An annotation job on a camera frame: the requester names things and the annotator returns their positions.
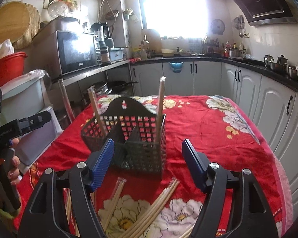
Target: round wooden cutting board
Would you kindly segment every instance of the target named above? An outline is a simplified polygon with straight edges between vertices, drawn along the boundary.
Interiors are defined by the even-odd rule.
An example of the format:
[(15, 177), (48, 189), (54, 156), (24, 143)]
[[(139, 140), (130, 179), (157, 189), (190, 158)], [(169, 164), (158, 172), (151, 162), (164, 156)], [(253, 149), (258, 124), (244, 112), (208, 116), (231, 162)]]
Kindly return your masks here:
[(28, 47), (32, 42), (32, 38), (39, 32), (40, 29), (40, 13), (32, 4), (25, 3), (25, 6), (29, 11), (30, 26), (23, 34), (23, 36), (17, 42), (13, 43), (14, 49), (22, 49)]
[(30, 25), (30, 14), (22, 2), (9, 2), (0, 7), (0, 44), (6, 39), (19, 40)]

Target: red tablecloth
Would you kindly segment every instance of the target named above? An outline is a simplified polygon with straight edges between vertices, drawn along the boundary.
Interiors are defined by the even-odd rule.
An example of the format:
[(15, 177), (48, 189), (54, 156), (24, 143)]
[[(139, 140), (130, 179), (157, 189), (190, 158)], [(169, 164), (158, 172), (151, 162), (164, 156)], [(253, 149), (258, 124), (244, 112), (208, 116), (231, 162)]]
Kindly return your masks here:
[[(99, 100), (104, 111), (116, 96)], [(156, 97), (140, 98), (148, 109), (156, 108)], [(109, 237), (119, 237), (159, 196), (173, 177), (180, 181), (171, 200), (165, 205), (154, 223), (142, 237), (179, 237), (192, 226), (205, 200), (205, 195), (194, 185), (190, 172), (181, 154), (184, 139), (190, 139), (197, 151), (205, 153), (210, 161), (218, 162), (224, 168), (241, 171), (249, 168), (259, 184), (273, 212), (279, 234), (289, 228), (292, 207), (289, 200), (287, 179), (279, 162), (267, 146), (257, 128), (231, 101), (221, 97), (167, 96), (164, 99), (166, 114), (166, 165), (163, 178), (150, 174), (135, 174), (132, 171), (109, 169), (102, 187), (97, 189), (96, 208), (100, 218), (106, 213), (118, 177), (127, 180), (113, 218), (107, 229)], [(75, 121), (52, 143), (51, 147), (26, 173), (18, 187), (22, 204), (25, 205), (42, 172), (71, 168), (84, 161), (90, 151), (80, 137), (82, 126), (92, 117), (91, 107), (86, 108)], [(232, 192), (227, 190), (218, 235), (225, 233)], [(18, 227), (19, 218), (15, 220)]]

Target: human hand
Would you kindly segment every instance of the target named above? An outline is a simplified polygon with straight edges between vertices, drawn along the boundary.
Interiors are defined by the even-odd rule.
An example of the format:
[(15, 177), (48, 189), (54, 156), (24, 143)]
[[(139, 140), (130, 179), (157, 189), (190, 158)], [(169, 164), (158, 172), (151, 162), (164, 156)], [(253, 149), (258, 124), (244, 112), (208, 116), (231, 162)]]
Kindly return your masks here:
[[(17, 145), (19, 143), (18, 139), (13, 139), (12, 140), (12, 144), (13, 146)], [(4, 159), (0, 159), (0, 165), (4, 162)], [(11, 185), (17, 185), (19, 184), (20, 180), (18, 178), (20, 172), (18, 169), (18, 166), (20, 164), (20, 160), (17, 156), (14, 156), (12, 158), (12, 165), (14, 166), (14, 168), (12, 168), (9, 172), (8, 172), (8, 178), (11, 180)]]

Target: metal bolt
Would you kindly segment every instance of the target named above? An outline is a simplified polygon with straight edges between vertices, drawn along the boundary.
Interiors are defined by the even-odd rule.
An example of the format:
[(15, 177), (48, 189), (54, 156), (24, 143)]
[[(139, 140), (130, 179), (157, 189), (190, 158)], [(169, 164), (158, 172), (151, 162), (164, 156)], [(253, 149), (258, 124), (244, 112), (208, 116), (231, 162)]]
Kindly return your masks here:
[(44, 172), (45, 172), (47, 175), (49, 175), (50, 173), (53, 172), (53, 169), (52, 169), (52, 168), (47, 168), (47, 169), (45, 169)]
[(78, 164), (77, 164), (77, 167), (78, 168), (84, 168), (86, 166), (86, 163), (85, 162), (79, 162)]
[(243, 169), (244, 174), (250, 175), (252, 172), (248, 168)]
[(218, 163), (210, 163), (210, 166), (211, 166), (213, 169), (217, 169), (217, 168), (220, 167)]

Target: microwave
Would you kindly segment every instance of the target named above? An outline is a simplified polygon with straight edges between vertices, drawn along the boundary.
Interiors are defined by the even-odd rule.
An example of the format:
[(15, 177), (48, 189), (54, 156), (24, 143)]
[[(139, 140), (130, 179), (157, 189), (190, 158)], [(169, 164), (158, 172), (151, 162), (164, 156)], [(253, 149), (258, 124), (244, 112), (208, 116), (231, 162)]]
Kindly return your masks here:
[(44, 69), (52, 80), (64, 75), (97, 66), (97, 41), (92, 33), (56, 31), (33, 42), (35, 69)]

